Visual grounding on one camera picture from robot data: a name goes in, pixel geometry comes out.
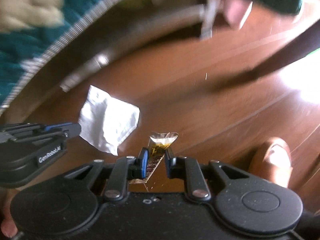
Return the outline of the person's left hand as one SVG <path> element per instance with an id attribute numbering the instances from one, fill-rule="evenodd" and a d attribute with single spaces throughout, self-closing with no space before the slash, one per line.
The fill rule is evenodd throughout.
<path id="1" fill-rule="evenodd" d="M 5 237 L 12 238 L 18 233 L 18 229 L 12 219 L 5 218 L 1 222 L 1 232 Z"/>

